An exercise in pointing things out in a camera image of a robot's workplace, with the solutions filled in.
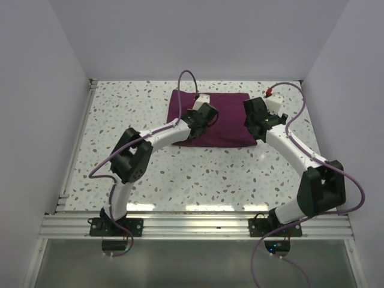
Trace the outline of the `purple surgical cloth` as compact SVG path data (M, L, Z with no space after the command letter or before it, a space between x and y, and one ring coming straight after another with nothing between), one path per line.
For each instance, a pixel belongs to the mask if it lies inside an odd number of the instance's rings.
M244 148L257 145L253 136L244 125L246 114L243 102L250 96L247 93L213 93L209 92L210 105L219 111L218 121L198 138L189 138L176 142L178 146L198 148ZM172 91L167 122L187 113L194 104L194 93Z

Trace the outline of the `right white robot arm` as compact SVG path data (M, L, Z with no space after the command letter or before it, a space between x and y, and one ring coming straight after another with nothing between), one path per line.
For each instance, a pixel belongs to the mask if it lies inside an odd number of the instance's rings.
M328 161L312 151L287 127L286 114L278 115L281 96L244 101L245 122L255 140L277 150L301 177L295 198L268 212L266 218L254 219L254 225L265 233L282 235L289 224L334 209L346 201L343 166Z

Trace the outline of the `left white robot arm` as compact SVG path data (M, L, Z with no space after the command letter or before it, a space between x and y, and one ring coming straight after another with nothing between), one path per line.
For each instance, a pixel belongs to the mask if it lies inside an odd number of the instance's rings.
M116 236L123 232L127 203L134 184L145 174L151 155L166 146L204 135L218 120L219 112L209 103L189 109L180 118L155 129L124 131L109 160L117 184L110 192L108 203L100 212L104 229Z

